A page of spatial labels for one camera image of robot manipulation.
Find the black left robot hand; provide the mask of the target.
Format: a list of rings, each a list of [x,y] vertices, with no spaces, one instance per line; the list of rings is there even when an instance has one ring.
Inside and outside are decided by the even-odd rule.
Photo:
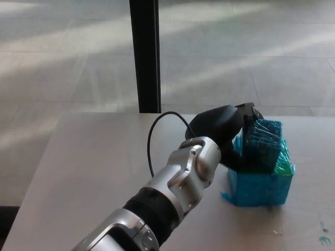
[[[190,129],[185,131],[185,138],[207,136],[219,146],[220,164],[240,173],[254,172],[255,161],[236,152],[232,140],[240,131],[246,134],[256,120],[263,118],[252,102],[217,107],[196,115],[189,123]]]

